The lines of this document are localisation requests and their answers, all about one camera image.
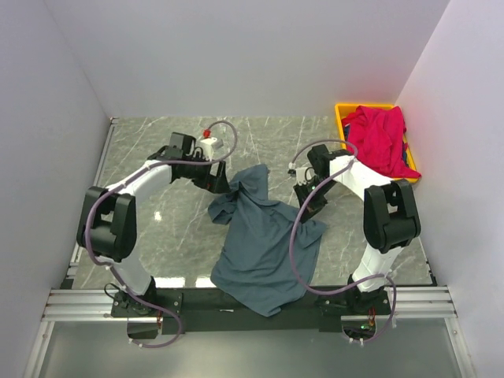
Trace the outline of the blue-grey t-shirt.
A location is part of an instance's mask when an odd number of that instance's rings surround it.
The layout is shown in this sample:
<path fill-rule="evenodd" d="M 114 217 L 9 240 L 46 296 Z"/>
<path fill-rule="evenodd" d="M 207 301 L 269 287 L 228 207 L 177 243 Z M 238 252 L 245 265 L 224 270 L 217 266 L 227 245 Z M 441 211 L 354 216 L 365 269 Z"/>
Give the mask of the blue-grey t-shirt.
<path fill-rule="evenodd" d="M 269 198 L 269 169 L 237 172 L 231 191 L 214 199 L 208 214 L 228 226 L 210 279 L 224 293 L 263 316 L 300 299 L 314 275 L 325 223 L 295 226 L 298 209 Z"/>

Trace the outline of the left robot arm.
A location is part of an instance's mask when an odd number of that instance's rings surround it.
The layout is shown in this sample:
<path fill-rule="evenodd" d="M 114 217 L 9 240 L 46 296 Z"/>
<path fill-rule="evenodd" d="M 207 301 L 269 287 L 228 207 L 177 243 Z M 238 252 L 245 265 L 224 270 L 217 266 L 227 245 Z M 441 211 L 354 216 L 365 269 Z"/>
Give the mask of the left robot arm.
<path fill-rule="evenodd" d="M 137 206 L 175 180 L 190 180 L 213 194 L 230 191 L 226 163 L 215 159 L 223 146 L 205 130 L 202 139 L 174 132 L 169 144 L 151 154 L 132 174 L 108 187 L 87 189 L 76 241 L 96 265 L 110 269 L 129 296 L 129 306 L 141 317 L 158 305 L 155 279 L 135 252 Z"/>

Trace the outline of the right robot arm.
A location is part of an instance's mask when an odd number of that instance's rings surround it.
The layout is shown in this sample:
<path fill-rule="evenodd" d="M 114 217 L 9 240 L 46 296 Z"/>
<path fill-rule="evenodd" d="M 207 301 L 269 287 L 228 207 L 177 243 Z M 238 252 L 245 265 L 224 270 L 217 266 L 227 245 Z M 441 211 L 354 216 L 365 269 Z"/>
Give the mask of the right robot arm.
<path fill-rule="evenodd" d="M 363 202 L 366 247 L 346 287 L 332 295 L 342 299 L 348 313 L 363 314 L 385 300 L 384 285 L 395 259 L 421 233 L 421 222 L 411 183 L 394 180 L 357 159 L 357 149 L 330 151 L 324 144 L 306 146 L 313 174 L 289 166 L 300 209 L 296 224 L 305 223 L 326 205 L 326 193 L 342 184 Z"/>

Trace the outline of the black base beam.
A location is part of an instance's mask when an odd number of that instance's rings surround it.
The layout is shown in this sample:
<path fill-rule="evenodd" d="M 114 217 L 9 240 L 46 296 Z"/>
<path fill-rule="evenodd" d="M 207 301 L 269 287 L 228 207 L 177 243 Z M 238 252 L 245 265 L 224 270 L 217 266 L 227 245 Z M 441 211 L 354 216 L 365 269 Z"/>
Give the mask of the black base beam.
<path fill-rule="evenodd" d="M 173 315 L 140 304 L 123 291 L 108 296 L 113 300 L 111 317 L 128 322 L 128 335 L 154 339 L 157 334 L 186 332 L 237 332 L 310 330 L 342 332 L 343 318 L 364 319 L 365 337 L 375 316 L 395 311 L 393 297 L 384 288 L 361 294 L 354 288 L 338 295 L 304 294 L 280 307 L 271 316 L 247 308 L 217 288 L 165 288 L 157 291 L 156 304 Z"/>

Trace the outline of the aluminium rail frame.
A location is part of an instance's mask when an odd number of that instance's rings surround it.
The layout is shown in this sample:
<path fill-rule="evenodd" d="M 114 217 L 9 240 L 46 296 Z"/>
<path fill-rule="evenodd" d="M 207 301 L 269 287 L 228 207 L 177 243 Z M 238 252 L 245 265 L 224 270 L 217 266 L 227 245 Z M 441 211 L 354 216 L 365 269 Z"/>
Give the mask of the aluminium rail frame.
<path fill-rule="evenodd" d="M 224 229 L 181 228 L 191 210 L 205 214 L 212 195 L 177 180 L 155 180 L 136 195 L 135 254 L 157 245 L 161 254 L 131 272 L 133 279 L 168 268 L 182 288 L 160 287 L 158 304 L 169 310 L 161 323 L 153 313 L 124 306 L 101 290 L 53 291 L 43 314 L 36 349 L 38 377 L 472 377 L 474 370 L 456 327 L 446 287 L 385 287 L 376 304 L 378 336 L 347 338 L 366 309 L 346 308 L 343 278 L 307 291 L 290 266 L 284 278 L 296 296 L 269 308 L 267 279 L 249 286 L 250 309 L 225 291 L 196 284 L 201 258 L 224 246 Z"/>

